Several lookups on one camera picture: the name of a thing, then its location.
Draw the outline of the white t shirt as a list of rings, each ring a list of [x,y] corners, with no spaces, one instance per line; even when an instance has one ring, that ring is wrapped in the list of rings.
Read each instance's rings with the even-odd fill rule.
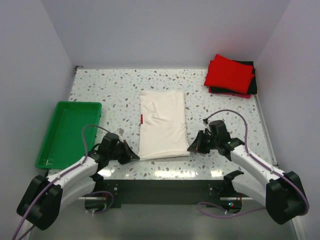
[[[142,90],[138,156],[141,161],[187,157],[185,93]]]

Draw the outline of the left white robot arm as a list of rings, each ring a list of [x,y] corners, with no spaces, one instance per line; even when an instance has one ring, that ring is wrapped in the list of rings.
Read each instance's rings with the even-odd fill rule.
[[[16,212],[35,227],[46,230],[59,213],[78,198],[104,194],[104,178],[99,171],[110,161],[124,165],[139,159],[126,140],[115,133],[106,133],[101,143],[94,145],[73,165],[51,176],[34,177]]]

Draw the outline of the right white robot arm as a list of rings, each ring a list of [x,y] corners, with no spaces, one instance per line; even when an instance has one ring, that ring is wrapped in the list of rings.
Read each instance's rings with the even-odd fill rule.
[[[244,194],[263,205],[269,216],[282,225],[309,210],[300,177],[267,163],[249,150],[239,138],[232,138],[222,120],[209,122],[200,130],[187,149],[191,153],[208,154],[216,150],[221,156],[240,166],[240,170],[224,176],[223,192],[230,197]]]

